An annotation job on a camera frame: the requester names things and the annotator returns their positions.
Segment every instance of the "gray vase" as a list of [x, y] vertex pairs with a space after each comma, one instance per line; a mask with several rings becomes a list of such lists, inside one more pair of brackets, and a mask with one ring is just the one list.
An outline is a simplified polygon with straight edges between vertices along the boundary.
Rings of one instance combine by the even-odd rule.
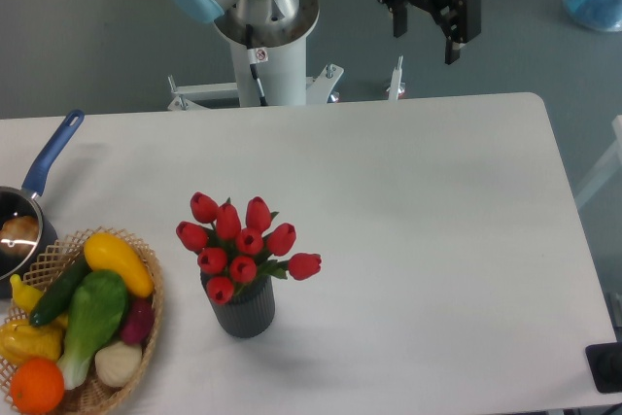
[[[214, 314], [226, 332], [234, 337], [248, 338], [268, 329], [275, 311], [271, 279], [270, 276], [260, 277], [225, 305], [215, 303], [208, 296]], [[203, 290], [209, 280], [210, 276], [201, 272]]]

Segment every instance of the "yellow pepper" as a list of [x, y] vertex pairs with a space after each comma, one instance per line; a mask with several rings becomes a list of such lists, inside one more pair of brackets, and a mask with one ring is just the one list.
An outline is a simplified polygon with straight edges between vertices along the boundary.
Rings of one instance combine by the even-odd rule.
[[[30, 314], [43, 295], [43, 292], [32, 286], [24, 284], [18, 274], [14, 274], [9, 280], [11, 281], [11, 287], [13, 289], [13, 301], [19, 308]], [[58, 316], [53, 322], [56, 325], [61, 326], [63, 329], [67, 329], [67, 325], [69, 323], [67, 313], [63, 313]]]
[[85, 242], [85, 258], [93, 271], [115, 271], [136, 296], [147, 298], [154, 291], [154, 280], [147, 266], [129, 244], [112, 233], [93, 233]]
[[57, 361], [62, 338], [63, 331], [57, 326], [33, 328], [28, 320], [13, 320], [0, 327], [0, 355], [15, 366], [33, 357]]

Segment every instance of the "blue handle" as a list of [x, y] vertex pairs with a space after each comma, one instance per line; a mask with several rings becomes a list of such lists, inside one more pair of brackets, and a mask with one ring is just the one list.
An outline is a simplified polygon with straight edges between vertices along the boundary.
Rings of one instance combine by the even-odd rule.
[[54, 135], [52, 135], [52, 138], [50, 138], [50, 141], [48, 141], [30, 166], [30, 170], [28, 170], [26, 178], [23, 180], [23, 184], [21, 184], [23, 189], [34, 191], [39, 195], [43, 194], [52, 163], [84, 119], [85, 113], [80, 110], [73, 110], [67, 114], [65, 120], [62, 121]]

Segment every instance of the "orange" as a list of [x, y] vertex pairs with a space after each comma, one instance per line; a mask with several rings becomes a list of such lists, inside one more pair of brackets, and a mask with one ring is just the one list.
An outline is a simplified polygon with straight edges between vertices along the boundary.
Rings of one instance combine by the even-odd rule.
[[60, 404], [65, 382], [56, 363], [37, 357], [17, 369], [10, 394], [20, 412], [45, 413]]

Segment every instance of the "fruit basket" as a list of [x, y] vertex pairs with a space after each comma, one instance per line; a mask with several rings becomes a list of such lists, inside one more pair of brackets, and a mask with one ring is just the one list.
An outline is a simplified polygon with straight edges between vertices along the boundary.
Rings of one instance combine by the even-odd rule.
[[[24, 274], [23, 284], [44, 292], [83, 253], [86, 240], [96, 232], [108, 232], [124, 240], [147, 267], [154, 281], [154, 291], [150, 297], [155, 315], [154, 325], [142, 343], [143, 357], [140, 365], [124, 386], [111, 388], [103, 384], [96, 376], [94, 363], [91, 363], [86, 382], [74, 390], [65, 391], [62, 402], [51, 414], [102, 414], [118, 407], [139, 384], [156, 347], [164, 302], [161, 269], [153, 250], [143, 240], [125, 230], [99, 227], [95, 230], [78, 231], [63, 240], [56, 240]], [[13, 301], [5, 323], [27, 317], [27, 313]], [[16, 370], [16, 366], [0, 358], [0, 388], [5, 393], [4, 400], [18, 412], [10, 396], [11, 379]]]

